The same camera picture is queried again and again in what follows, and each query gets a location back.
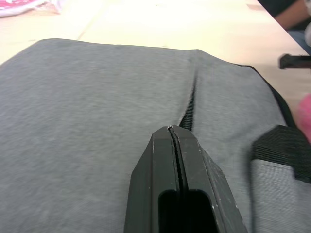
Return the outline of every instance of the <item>wooden table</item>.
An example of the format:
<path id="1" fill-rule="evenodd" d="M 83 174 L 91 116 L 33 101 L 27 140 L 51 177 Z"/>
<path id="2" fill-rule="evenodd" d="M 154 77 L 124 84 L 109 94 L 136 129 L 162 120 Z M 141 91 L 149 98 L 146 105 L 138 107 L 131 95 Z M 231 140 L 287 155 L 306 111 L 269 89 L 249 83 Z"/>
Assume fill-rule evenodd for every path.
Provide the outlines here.
<path id="1" fill-rule="evenodd" d="M 46 38 L 200 49 L 255 67 L 294 115 L 311 92 L 309 70 L 278 69 L 282 54 L 305 52 L 256 0 L 69 0 L 60 15 L 0 18 L 0 64 Z"/>

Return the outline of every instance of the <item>person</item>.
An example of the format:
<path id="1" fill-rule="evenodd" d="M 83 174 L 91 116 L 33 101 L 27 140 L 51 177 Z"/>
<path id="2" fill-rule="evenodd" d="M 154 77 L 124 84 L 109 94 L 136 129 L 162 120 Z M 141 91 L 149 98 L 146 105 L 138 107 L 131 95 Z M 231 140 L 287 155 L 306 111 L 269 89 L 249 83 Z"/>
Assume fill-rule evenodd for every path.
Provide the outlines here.
<path id="1" fill-rule="evenodd" d="M 305 40 L 305 29 L 311 22 L 309 0 L 259 0 L 262 6 L 309 54 L 311 47 Z"/>

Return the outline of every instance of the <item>gray fabric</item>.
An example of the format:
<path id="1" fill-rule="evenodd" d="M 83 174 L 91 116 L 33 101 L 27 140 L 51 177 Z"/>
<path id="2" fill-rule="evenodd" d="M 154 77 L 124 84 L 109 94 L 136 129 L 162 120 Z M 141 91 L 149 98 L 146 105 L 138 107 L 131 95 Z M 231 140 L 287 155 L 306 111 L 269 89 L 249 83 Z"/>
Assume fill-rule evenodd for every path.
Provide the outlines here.
<path id="1" fill-rule="evenodd" d="M 293 177 L 289 166 L 252 161 L 255 232 L 310 232 L 311 185 Z"/>
<path id="2" fill-rule="evenodd" d="M 253 141 L 284 120 L 273 94 L 251 68 L 198 52 L 194 135 L 224 172 L 251 232 L 248 163 Z"/>
<path id="3" fill-rule="evenodd" d="M 195 72 L 193 132 L 251 232 L 248 152 L 284 124 L 261 77 L 199 50 L 69 40 L 0 67 L 0 232 L 121 233 L 131 172 L 151 134 L 178 123 Z"/>
<path id="4" fill-rule="evenodd" d="M 2 65 L 0 232 L 121 233 L 134 166 L 188 101 L 192 54 L 44 40 Z"/>

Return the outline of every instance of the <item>table surface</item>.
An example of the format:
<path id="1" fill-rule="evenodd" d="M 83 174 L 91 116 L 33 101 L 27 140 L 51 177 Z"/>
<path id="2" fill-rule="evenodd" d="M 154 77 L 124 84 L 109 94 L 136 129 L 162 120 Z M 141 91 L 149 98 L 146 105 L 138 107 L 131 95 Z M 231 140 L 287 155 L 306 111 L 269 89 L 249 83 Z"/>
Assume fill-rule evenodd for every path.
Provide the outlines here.
<path id="1" fill-rule="evenodd" d="M 0 64 L 47 38 L 200 49 L 251 65 L 284 97 L 294 117 L 311 92 L 308 69 L 278 69 L 304 50 L 256 0 L 68 0 L 61 14 L 34 10 L 0 18 Z"/>

